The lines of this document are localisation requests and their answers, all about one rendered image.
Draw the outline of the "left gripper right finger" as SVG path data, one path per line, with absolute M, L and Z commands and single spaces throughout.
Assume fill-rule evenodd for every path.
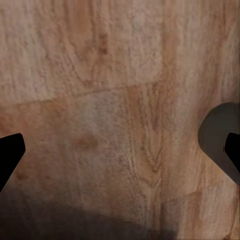
M 229 133 L 224 150 L 240 172 L 240 134 Z

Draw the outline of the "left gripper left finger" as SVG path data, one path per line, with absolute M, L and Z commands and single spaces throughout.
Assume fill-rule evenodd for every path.
M 0 138 L 0 192 L 25 154 L 26 147 L 21 133 Z

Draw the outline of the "trash can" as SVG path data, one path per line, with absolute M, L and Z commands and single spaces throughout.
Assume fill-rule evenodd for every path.
M 240 135 L 240 103 L 223 103 L 203 120 L 198 141 L 200 148 L 240 187 L 240 172 L 225 152 L 228 134 Z

